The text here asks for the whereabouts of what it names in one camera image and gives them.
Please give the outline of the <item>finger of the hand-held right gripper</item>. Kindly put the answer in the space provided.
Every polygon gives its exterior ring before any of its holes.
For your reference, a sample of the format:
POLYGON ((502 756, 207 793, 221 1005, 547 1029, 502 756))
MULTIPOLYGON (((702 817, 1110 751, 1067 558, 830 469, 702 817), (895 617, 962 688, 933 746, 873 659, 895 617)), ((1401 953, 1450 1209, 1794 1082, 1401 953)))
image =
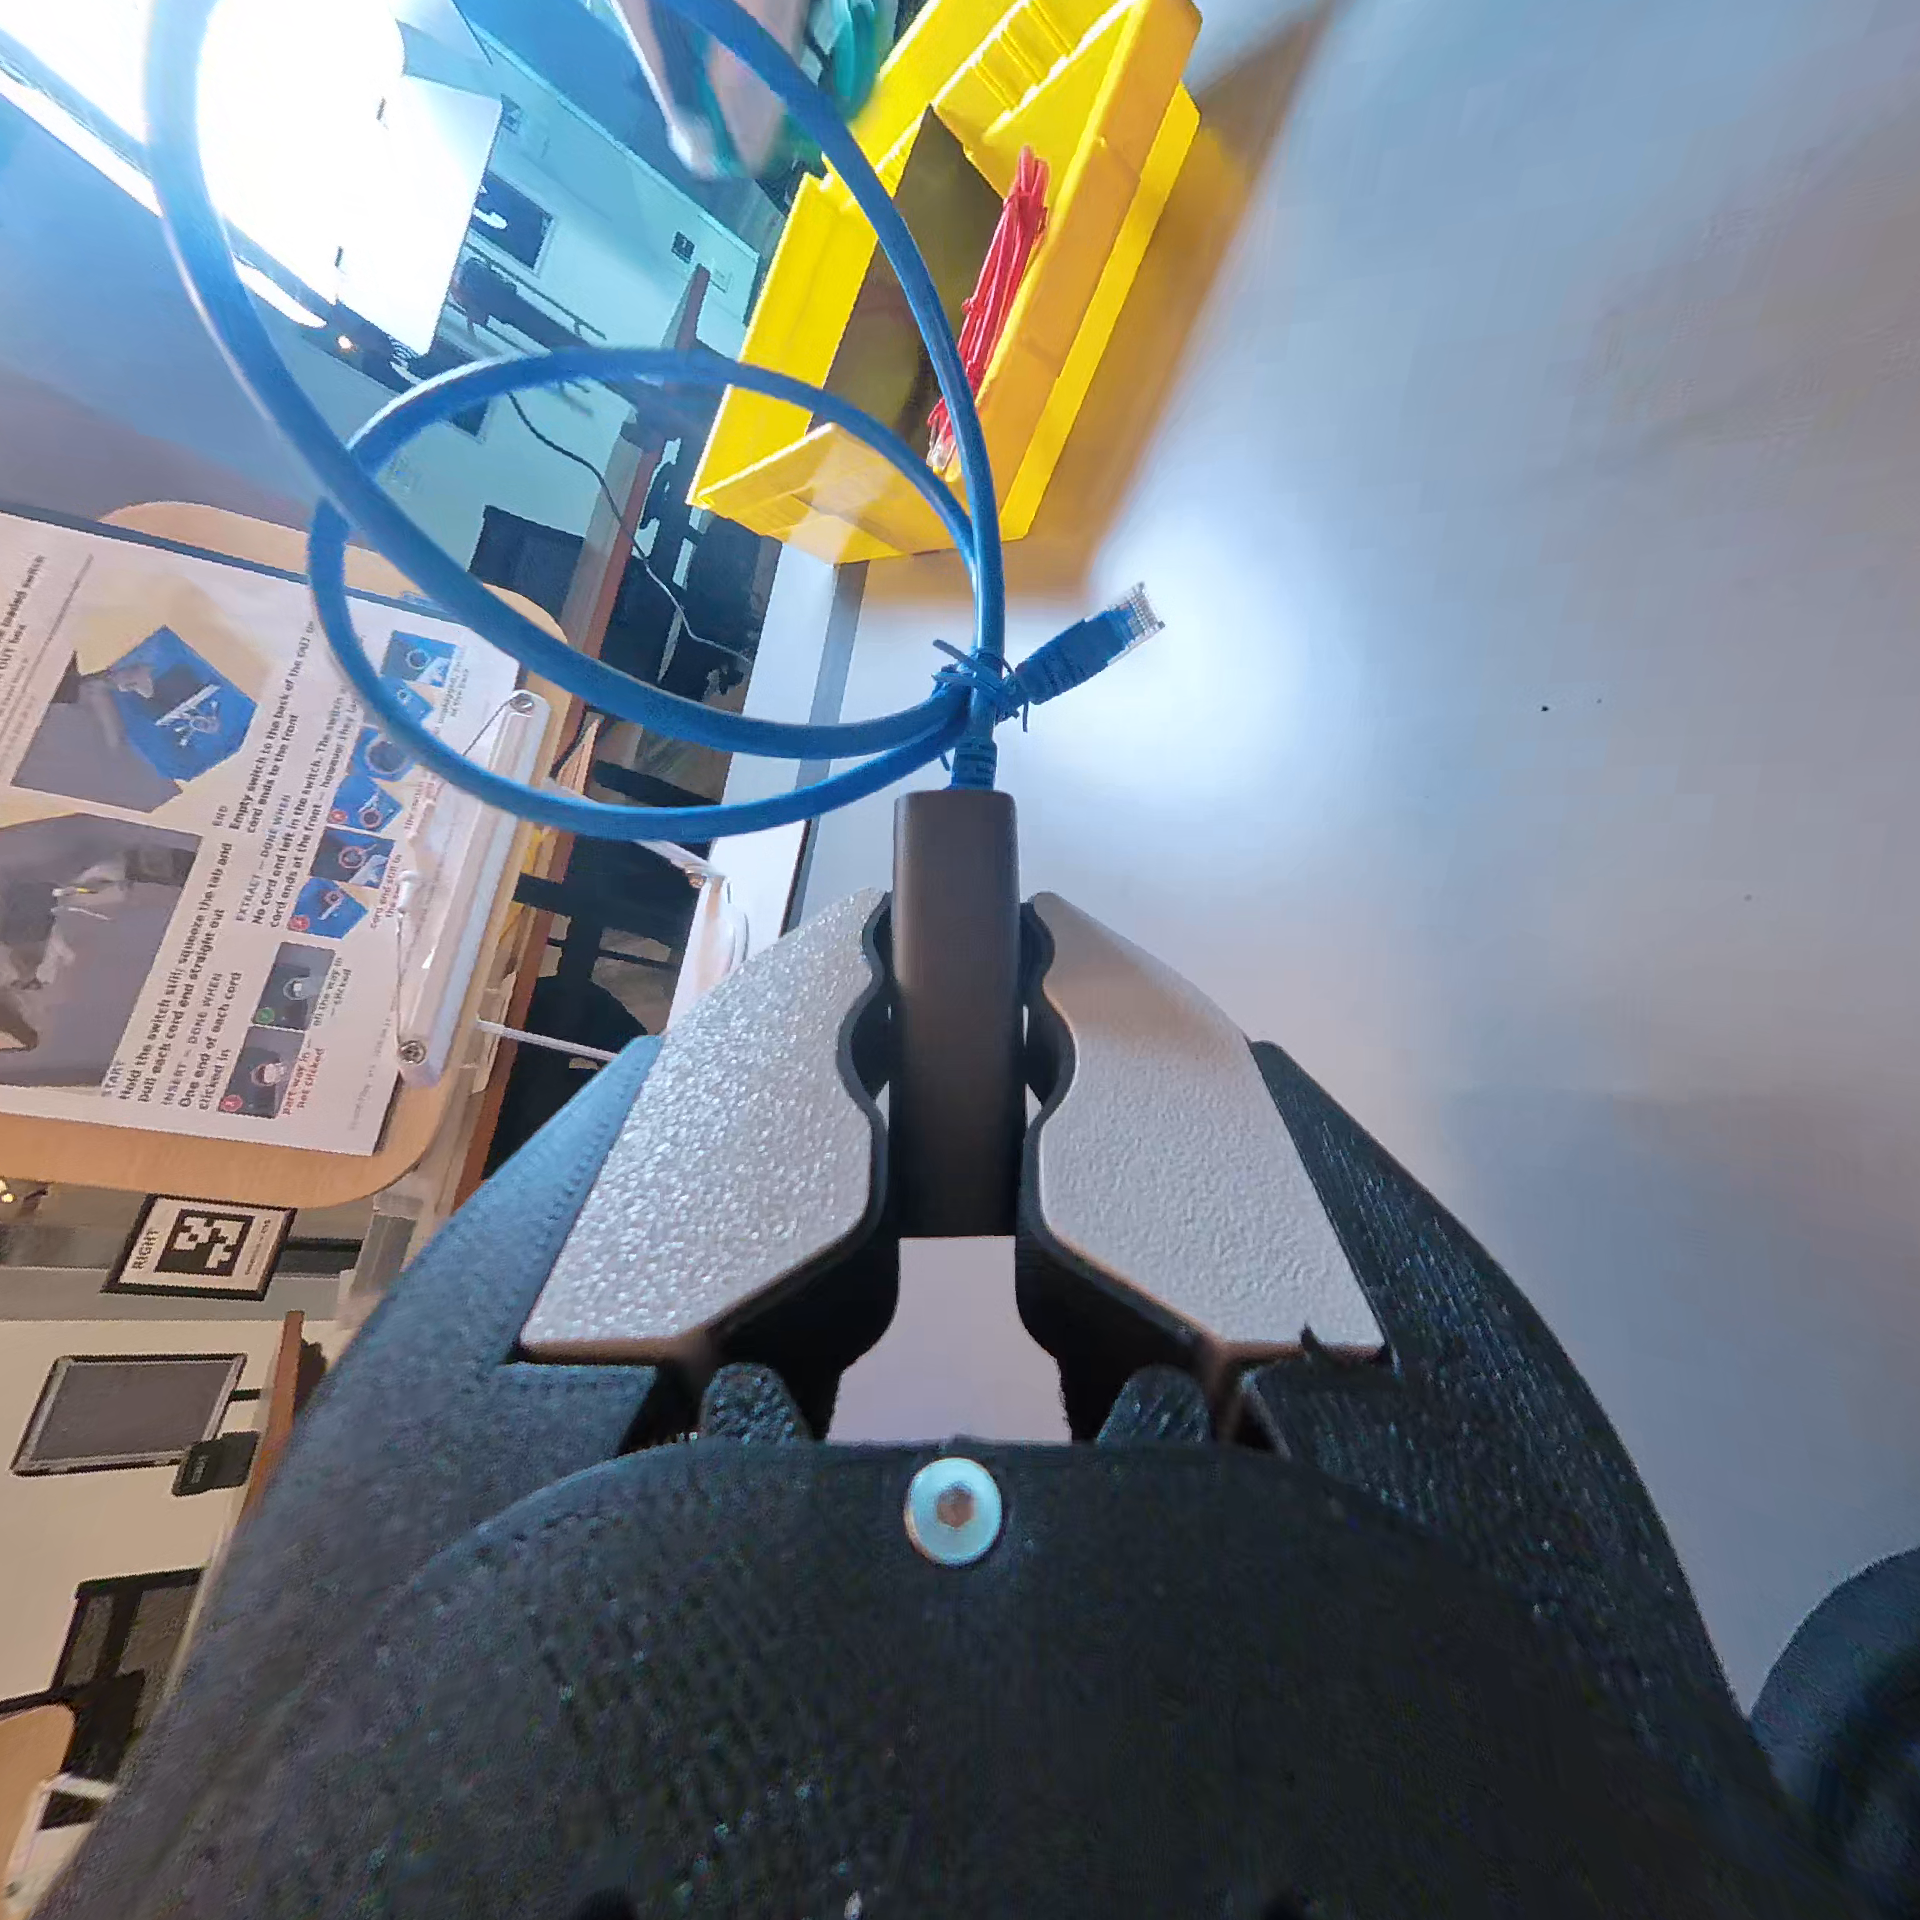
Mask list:
POLYGON ((783 108, 759 74, 666 2, 624 2, 624 34, 699 176, 761 176, 783 140, 783 108))

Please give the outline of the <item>grey tablet screen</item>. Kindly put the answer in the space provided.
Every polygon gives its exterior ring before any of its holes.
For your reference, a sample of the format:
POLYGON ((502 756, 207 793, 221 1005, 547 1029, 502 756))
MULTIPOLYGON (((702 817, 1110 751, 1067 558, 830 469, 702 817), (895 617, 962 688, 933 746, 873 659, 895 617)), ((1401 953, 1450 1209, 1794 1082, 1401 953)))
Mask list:
POLYGON ((108 1473, 178 1468, 221 1437, 246 1352, 56 1358, 22 1430, 12 1469, 108 1473))

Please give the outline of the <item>black mesh pad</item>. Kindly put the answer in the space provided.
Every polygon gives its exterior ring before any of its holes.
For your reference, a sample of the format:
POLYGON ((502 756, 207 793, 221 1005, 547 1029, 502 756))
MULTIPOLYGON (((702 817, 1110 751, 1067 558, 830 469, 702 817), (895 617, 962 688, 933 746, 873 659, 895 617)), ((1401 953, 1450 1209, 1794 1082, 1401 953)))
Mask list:
POLYGON ((1800 1620, 1748 1725, 1826 1867, 1878 1916, 1918 1916, 1918 1549, 1800 1620))

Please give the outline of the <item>printed instruction sheet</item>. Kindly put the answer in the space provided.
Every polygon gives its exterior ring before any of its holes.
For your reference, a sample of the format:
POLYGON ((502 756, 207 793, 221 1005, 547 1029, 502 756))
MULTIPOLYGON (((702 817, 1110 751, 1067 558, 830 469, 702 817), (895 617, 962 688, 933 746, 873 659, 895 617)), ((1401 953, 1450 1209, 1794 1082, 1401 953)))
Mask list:
POLYGON ((432 774, 300 577, 5 514, 5 1111, 365 1158, 432 774))

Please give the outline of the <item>black ethernet port box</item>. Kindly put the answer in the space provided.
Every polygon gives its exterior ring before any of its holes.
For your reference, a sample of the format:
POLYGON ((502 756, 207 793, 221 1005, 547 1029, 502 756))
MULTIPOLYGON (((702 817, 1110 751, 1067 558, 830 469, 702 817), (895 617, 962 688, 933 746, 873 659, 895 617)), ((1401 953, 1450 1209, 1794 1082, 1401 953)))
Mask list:
POLYGON ((895 805, 893 1187, 903 1235, 1009 1235, 1020 1209, 1024 896, 1017 799, 895 805))

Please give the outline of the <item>yellow plastic bin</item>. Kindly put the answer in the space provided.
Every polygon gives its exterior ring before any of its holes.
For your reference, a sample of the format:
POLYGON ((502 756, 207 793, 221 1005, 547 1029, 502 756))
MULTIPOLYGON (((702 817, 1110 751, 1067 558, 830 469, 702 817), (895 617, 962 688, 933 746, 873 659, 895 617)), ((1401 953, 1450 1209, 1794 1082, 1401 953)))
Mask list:
MULTIPOLYGON (((1200 127, 1184 82, 1197 34, 1192 2, 928 2, 856 119, 957 328, 1024 154, 1045 172, 1041 235, 976 386, 1009 542, 1041 510, 1200 127)), ((897 275, 835 174, 796 194, 744 359, 928 456, 940 380, 897 275)), ((953 545, 926 497, 848 430, 740 388, 716 401, 691 501, 828 563, 953 545)))

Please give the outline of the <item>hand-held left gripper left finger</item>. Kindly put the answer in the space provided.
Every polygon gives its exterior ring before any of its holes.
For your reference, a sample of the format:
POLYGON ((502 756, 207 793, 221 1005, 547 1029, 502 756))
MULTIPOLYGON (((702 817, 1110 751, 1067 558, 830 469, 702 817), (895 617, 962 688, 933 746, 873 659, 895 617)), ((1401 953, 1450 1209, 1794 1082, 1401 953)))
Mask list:
POLYGON ((850 1037, 881 993, 885 905, 835 902, 666 1029, 520 1329, 528 1358, 716 1363, 876 1234, 885 1119, 850 1037))

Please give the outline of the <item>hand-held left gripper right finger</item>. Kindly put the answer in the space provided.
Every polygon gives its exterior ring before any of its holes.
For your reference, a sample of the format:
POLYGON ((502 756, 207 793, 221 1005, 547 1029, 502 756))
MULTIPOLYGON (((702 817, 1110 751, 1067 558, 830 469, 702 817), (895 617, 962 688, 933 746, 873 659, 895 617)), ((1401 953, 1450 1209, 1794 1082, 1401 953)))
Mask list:
POLYGON ((1034 1235, 1200 1363, 1384 1349, 1250 1037, 1165 961, 1036 895, 1036 1007, 1060 1046, 1030 1137, 1034 1235))

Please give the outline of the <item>framed marker tag sign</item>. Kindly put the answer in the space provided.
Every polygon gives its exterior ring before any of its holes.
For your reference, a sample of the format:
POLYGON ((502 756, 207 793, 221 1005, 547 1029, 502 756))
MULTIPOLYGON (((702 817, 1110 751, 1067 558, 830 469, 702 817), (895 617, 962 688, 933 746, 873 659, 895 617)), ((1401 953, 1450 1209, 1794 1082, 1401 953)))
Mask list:
POLYGON ((141 1200, 103 1292, 262 1304, 296 1226, 296 1209, 178 1191, 141 1200))

